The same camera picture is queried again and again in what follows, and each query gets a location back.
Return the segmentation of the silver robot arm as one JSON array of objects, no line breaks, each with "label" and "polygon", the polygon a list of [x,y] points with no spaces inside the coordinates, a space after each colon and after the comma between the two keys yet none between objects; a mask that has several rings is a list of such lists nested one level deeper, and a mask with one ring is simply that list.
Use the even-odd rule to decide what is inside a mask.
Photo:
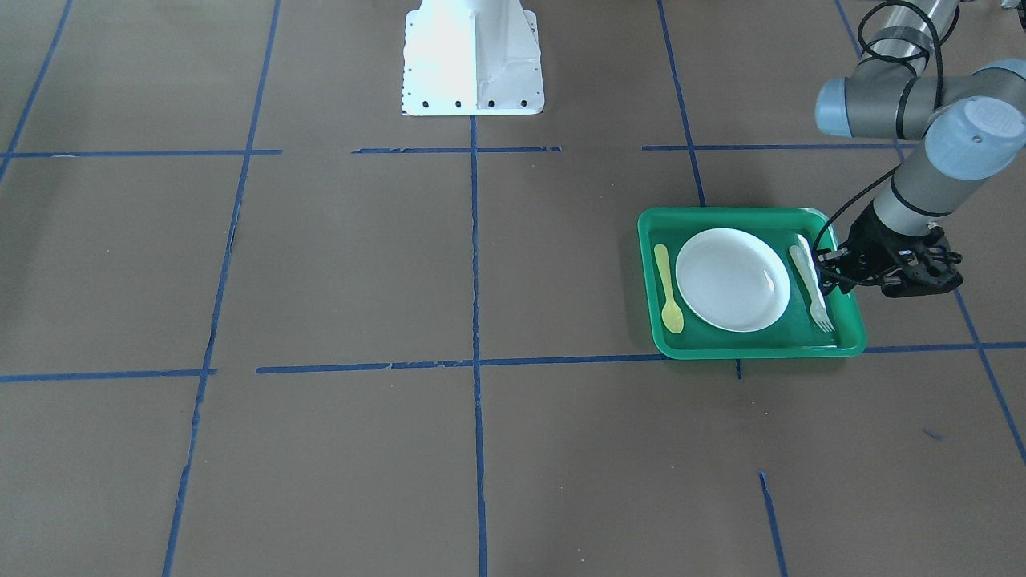
[{"label": "silver robot arm", "polygon": [[811,245],[821,293],[877,286],[887,298],[948,293],[963,284],[963,256],[942,223],[1024,147],[1023,59],[998,59],[970,75],[944,70],[942,48],[959,22],[956,1],[883,1],[862,18],[862,55],[818,92],[824,134],[916,143],[867,186],[873,200],[837,248]]}]

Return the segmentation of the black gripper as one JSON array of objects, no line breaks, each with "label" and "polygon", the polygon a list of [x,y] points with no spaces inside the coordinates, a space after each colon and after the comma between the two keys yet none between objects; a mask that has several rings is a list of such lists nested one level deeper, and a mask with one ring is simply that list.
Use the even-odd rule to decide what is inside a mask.
[{"label": "black gripper", "polygon": [[914,271],[898,256],[912,252],[923,236],[923,215],[897,200],[875,200],[850,227],[841,248],[816,249],[818,291],[850,293],[856,285],[874,284],[883,291],[920,291]]}]

